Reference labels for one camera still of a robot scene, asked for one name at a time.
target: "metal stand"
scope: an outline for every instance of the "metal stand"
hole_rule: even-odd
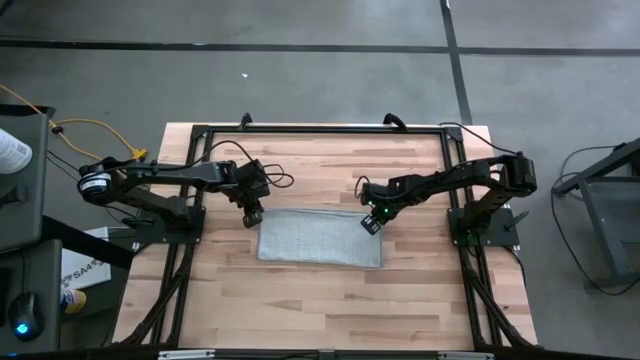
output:
[[[629,284],[640,278],[633,271],[625,245],[637,244],[628,234],[640,226],[640,177],[604,177],[640,156],[640,138],[615,150],[551,191],[561,197],[579,189],[610,275],[594,280],[601,288]],[[585,288],[593,288],[586,281]]]
[[[447,220],[454,246],[516,246],[520,244],[518,231],[513,226],[515,219],[511,209],[502,208],[491,216],[489,226],[484,233],[470,234],[460,226],[464,216],[463,209],[449,209]]]
[[[204,206],[189,208],[192,226],[186,232],[167,232],[167,225],[160,215],[144,210],[138,218],[150,224],[134,225],[133,228],[136,229],[138,242],[142,244],[197,244],[202,238],[206,210]]]

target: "white bottle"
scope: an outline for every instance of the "white bottle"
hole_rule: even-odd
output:
[[[13,174],[31,161],[31,148],[0,129],[0,174]]]

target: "computer mouse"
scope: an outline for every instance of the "computer mouse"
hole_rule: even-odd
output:
[[[44,328],[40,304],[32,292],[22,293],[11,301],[7,318],[13,333],[21,341],[37,338]]]

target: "black metal frame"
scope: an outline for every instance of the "black metal frame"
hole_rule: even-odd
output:
[[[621,146],[604,159],[551,189],[553,195],[558,197],[578,189],[582,193],[593,230],[610,272],[606,278],[593,280],[593,283],[600,288],[632,283],[640,278],[640,272],[630,270],[629,258],[622,240],[605,236],[601,223],[603,216],[599,214],[593,203],[591,184],[594,182],[638,182],[638,177],[605,177],[621,166],[629,164],[638,156],[640,156],[640,138]],[[585,281],[584,286],[587,289],[592,289],[594,288],[593,283]]]
[[[466,153],[463,145],[462,136],[459,129],[451,127],[441,126],[426,126],[426,127],[413,127],[408,128],[398,118],[391,119],[392,115],[387,115],[382,126],[375,125],[353,125],[353,126],[339,126],[339,125],[327,125],[327,126],[305,126],[305,125],[253,125],[250,120],[243,120],[241,126],[237,125],[194,125],[191,131],[189,148],[187,150],[186,163],[192,162],[196,158],[196,148],[198,142],[204,137],[204,149],[209,148],[213,144],[213,137],[216,133],[331,133],[331,134],[397,134],[403,133],[408,135],[434,135],[438,136],[441,142],[441,148],[444,157],[445,168],[449,169],[453,166],[453,160],[451,158],[450,145],[452,141],[454,143],[457,158],[460,162],[466,161]],[[245,115],[243,119],[250,119],[250,116]],[[188,188],[182,187],[180,190],[181,196],[187,196]],[[196,193],[194,205],[202,205],[202,192]],[[451,200],[451,206],[458,208],[460,202],[458,195],[455,191],[449,192]],[[465,197],[467,201],[473,200],[473,194],[469,188],[465,189]],[[169,251],[167,253],[167,259],[165,263],[165,269],[162,277],[159,299],[154,304],[153,308],[149,312],[145,320],[134,331],[132,336],[124,340],[127,344],[139,344],[146,336],[149,329],[151,332],[151,343],[160,344],[162,338],[162,326],[164,324],[165,307],[169,299],[173,295],[173,292],[177,289],[178,296],[176,305],[174,308],[173,322],[171,325],[170,333],[166,339],[167,344],[178,346],[178,340],[180,338],[180,330],[182,325],[182,318],[184,314],[184,306],[186,302],[186,294],[188,290],[188,279],[191,271],[191,263],[195,254],[195,245],[186,245],[183,258],[181,260],[180,269],[174,274],[174,264],[176,262],[179,245],[169,245]],[[476,246],[477,252],[479,281],[481,286],[486,291],[489,298],[492,297],[491,283],[482,246]],[[465,247],[458,247],[461,266],[465,262],[469,263],[469,250]],[[486,341],[482,337],[480,329],[480,320],[478,317],[478,309],[474,296],[474,284],[473,279],[469,276],[467,271],[462,271],[463,282],[465,287],[465,296],[467,299],[467,309],[469,313],[469,322],[471,326],[471,333],[473,344],[475,348],[478,348],[486,344]],[[488,313],[490,319],[491,329],[491,343],[500,345],[502,339],[500,336],[500,330],[496,319]]]

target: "blue light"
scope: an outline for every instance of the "blue light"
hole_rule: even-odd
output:
[[[20,324],[18,325],[18,327],[16,328],[16,330],[20,333],[20,334],[26,334],[27,331],[29,331],[29,327],[27,326],[27,324]]]

